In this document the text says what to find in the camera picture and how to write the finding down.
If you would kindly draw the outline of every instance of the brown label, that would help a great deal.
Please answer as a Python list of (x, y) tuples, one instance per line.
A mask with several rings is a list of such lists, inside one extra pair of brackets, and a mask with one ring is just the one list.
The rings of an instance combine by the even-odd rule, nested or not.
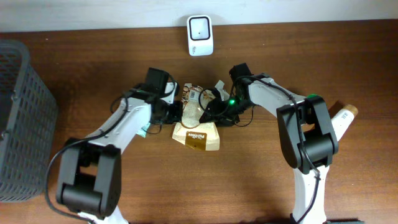
[(193, 131), (187, 131), (185, 136), (185, 145), (192, 149), (206, 150), (206, 138), (207, 133), (196, 133)]

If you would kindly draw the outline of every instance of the white wall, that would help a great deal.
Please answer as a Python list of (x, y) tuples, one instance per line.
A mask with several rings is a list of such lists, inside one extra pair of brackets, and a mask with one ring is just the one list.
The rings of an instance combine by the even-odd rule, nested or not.
[(0, 0), (0, 32), (398, 18), (398, 0)]

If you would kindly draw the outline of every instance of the gray plastic bin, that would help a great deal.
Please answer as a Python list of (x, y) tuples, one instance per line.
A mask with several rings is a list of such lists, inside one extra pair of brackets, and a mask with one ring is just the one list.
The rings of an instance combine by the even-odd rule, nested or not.
[(0, 40), (0, 202), (40, 194), (58, 108), (30, 66), (27, 47)]

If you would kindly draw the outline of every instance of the wooden table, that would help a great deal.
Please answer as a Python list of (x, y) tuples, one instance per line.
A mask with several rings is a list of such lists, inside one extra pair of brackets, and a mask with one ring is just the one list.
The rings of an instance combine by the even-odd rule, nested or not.
[[(191, 57), (185, 27), (1, 34), (30, 49), (31, 64), (57, 99), (53, 153), (109, 116), (109, 104), (143, 82), (148, 67), (178, 82), (229, 90), (229, 69), (247, 62), (298, 94), (317, 93), (359, 115), (340, 141), (326, 182), (329, 219), (398, 220), (398, 21), (216, 26), (215, 50)], [(250, 111), (242, 116), (250, 118)], [(294, 178), (276, 119), (262, 108), (246, 128), (219, 128), (220, 150), (189, 149), (173, 126), (136, 137), (123, 154), (119, 206), (139, 223), (249, 223), (288, 218)], [(51, 180), (55, 193), (57, 170)], [(40, 196), (0, 204), (1, 223), (82, 223), (51, 211)]]

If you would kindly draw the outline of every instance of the barcode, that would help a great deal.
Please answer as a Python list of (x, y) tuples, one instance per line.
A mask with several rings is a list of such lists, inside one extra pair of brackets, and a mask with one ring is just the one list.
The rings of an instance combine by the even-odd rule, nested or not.
[(189, 94), (189, 98), (194, 98), (195, 97), (195, 92), (191, 91), (191, 93)]

